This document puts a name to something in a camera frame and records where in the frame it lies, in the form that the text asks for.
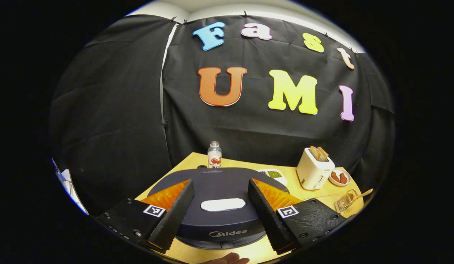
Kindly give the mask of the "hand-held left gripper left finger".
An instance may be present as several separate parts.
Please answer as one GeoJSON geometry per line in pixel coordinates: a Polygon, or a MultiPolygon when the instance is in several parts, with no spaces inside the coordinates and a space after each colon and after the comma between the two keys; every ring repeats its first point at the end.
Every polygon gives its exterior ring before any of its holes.
{"type": "Polygon", "coordinates": [[[125,199],[97,217],[132,244],[165,253],[172,245],[194,196],[193,179],[147,197],[125,199]]]}

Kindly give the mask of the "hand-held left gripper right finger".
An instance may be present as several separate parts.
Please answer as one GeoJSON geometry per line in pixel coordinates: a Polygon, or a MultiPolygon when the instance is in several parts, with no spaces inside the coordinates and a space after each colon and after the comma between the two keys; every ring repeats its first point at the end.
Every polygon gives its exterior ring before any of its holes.
{"type": "Polygon", "coordinates": [[[277,254],[301,251],[327,238],[347,219],[318,199],[300,199],[258,179],[248,195],[277,254]]]}

